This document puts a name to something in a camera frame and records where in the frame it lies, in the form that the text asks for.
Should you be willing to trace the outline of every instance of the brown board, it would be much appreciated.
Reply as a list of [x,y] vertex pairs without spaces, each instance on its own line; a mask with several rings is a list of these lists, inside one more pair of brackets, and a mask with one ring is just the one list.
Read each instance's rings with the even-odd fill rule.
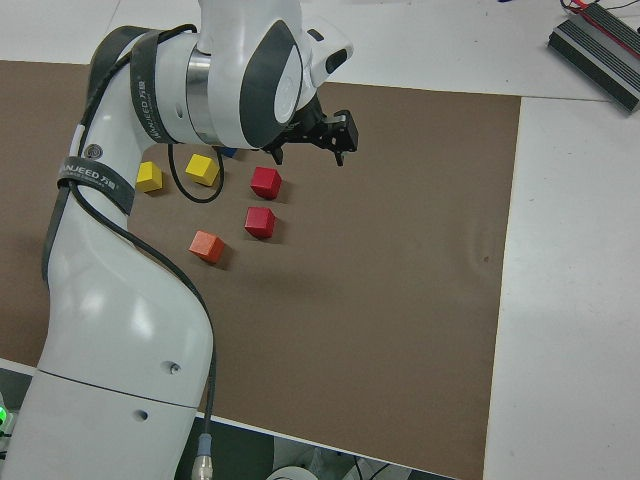
[[[0,62],[3,172],[0,356],[35,365],[48,298],[40,252],[84,97],[87,67]],[[215,413],[449,475],[482,478],[520,99],[330,84],[360,148],[345,166],[285,147],[276,200],[249,188],[260,152],[228,159],[222,196],[138,194],[131,230],[184,268],[214,314]],[[180,170],[191,153],[179,146]],[[184,178],[187,188],[211,190]],[[277,217],[269,240],[247,208]],[[196,230],[218,265],[187,251]]]

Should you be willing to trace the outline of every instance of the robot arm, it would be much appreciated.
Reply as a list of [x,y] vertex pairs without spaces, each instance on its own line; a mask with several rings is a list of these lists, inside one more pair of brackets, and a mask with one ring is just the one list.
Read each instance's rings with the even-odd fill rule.
[[[337,30],[303,23],[297,0],[200,5],[201,33],[126,27],[92,62],[45,249],[49,332],[6,480],[173,478],[207,379],[215,384],[204,302],[127,231],[148,147],[224,145],[277,159],[287,141],[340,158],[357,147],[350,114],[325,116],[316,96],[352,53]],[[206,444],[194,478],[210,476]]]

